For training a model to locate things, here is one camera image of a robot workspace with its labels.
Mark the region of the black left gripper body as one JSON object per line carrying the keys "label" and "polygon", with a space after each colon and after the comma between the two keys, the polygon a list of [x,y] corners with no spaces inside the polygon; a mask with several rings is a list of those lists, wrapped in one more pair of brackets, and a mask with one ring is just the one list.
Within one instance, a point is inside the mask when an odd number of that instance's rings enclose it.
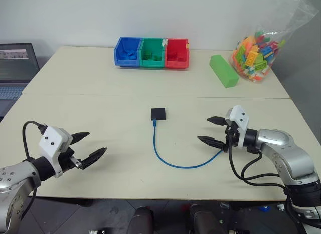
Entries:
{"label": "black left gripper body", "polygon": [[68,170],[71,170],[73,168],[80,168],[82,167],[82,162],[80,159],[76,159],[74,155],[74,150],[72,150],[70,147],[67,148],[67,150],[63,153],[60,153],[58,157],[59,165],[62,169],[62,172],[65,173]]}

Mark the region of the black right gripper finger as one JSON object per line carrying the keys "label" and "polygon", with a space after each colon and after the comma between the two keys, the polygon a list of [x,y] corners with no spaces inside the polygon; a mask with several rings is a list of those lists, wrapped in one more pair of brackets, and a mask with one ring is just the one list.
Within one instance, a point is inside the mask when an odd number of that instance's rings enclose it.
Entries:
{"label": "black right gripper finger", "polygon": [[220,149],[220,150],[225,150],[225,143],[222,141],[218,141],[213,137],[209,136],[197,136],[197,138],[202,141],[203,143],[207,144],[208,146]]}
{"label": "black right gripper finger", "polygon": [[226,119],[224,117],[212,116],[207,118],[207,121],[220,126],[227,125]]}

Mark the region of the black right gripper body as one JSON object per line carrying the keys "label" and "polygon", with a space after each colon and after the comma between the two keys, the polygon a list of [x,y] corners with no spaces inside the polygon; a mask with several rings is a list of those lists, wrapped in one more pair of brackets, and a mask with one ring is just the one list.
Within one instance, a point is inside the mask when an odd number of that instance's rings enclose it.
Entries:
{"label": "black right gripper body", "polygon": [[226,142],[223,147],[223,151],[225,153],[228,152],[229,147],[237,147],[238,141],[239,141],[239,131],[238,131],[238,125],[236,122],[231,122],[230,125],[227,125],[225,129],[225,138]]}

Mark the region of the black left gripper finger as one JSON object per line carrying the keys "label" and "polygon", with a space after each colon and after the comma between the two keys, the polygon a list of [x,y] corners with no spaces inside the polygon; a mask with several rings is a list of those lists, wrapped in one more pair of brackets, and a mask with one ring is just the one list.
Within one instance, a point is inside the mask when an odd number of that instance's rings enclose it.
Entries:
{"label": "black left gripper finger", "polygon": [[90,133],[89,132],[77,132],[71,135],[72,141],[70,145],[79,142],[82,140],[84,137],[88,136]]}
{"label": "black left gripper finger", "polygon": [[103,147],[103,148],[100,148],[100,149],[94,151],[93,153],[91,153],[86,159],[81,161],[80,169],[86,169],[90,165],[97,162],[104,155],[106,150],[107,150],[107,148]]}

